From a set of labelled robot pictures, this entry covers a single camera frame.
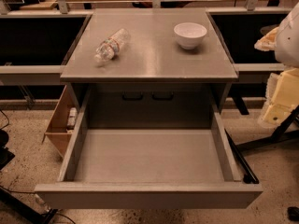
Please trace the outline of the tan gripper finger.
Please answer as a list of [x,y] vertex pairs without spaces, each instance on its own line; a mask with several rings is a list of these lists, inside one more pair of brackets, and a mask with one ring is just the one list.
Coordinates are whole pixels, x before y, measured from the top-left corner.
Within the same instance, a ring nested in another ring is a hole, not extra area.
[[299,69],[271,73],[265,98],[258,123],[264,128],[276,128],[299,106]]
[[254,44],[254,48],[260,51],[274,50],[276,46],[277,33],[278,28],[273,28]]

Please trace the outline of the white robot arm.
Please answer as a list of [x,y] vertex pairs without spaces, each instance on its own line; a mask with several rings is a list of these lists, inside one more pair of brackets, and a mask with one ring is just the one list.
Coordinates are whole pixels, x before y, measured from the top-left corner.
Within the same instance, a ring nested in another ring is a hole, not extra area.
[[278,27],[259,39],[254,48],[273,50],[276,60],[285,66],[279,75],[270,74],[266,101],[258,119],[262,127],[278,127],[299,106],[299,4]]

